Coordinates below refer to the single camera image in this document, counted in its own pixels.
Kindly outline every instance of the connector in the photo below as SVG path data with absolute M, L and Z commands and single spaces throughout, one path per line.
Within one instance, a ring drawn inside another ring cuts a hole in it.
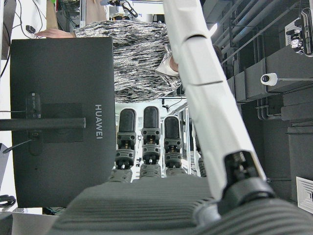
M 34 34 L 36 32 L 35 28 L 31 25 L 26 25 L 26 31 L 31 34 Z

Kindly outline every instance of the light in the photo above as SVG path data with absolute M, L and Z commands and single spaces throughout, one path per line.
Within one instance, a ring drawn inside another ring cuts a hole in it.
M 218 24 L 215 23 L 212 28 L 209 30 L 210 32 L 210 36 L 212 37 L 212 35 L 215 33 L 215 31 L 217 30 Z

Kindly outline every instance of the air vent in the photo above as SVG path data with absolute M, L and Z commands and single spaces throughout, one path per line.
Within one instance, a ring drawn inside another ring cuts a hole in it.
M 298 207 L 313 214 L 313 181 L 296 178 Z

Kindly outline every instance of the gray ribbed surface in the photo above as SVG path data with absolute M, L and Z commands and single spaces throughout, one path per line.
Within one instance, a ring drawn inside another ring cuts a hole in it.
M 280 199 L 245 204 L 198 235 L 313 235 L 313 217 Z
M 139 177 L 140 179 L 145 177 L 161 178 L 161 166 L 159 164 L 141 164 Z
M 178 175 L 185 175 L 186 172 L 182 168 L 167 168 L 166 176 L 178 176 Z
M 133 172 L 131 169 L 120 170 L 113 169 L 111 175 L 108 179 L 108 182 L 121 182 L 121 183 L 130 183 L 132 180 Z
M 208 198 L 206 179 L 189 175 L 105 183 L 84 190 L 53 228 L 131 231 L 194 227 L 194 208 Z

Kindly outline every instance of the hand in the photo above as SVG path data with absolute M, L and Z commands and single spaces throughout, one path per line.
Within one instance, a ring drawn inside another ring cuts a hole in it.
M 170 67 L 175 72 L 178 72 L 178 64 L 174 61 L 174 58 L 172 56 L 170 58 Z
M 44 31 L 35 33 L 35 35 L 38 37 L 46 38 L 76 38 L 75 33 L 68 33 L 54 28 L 49 28 Z

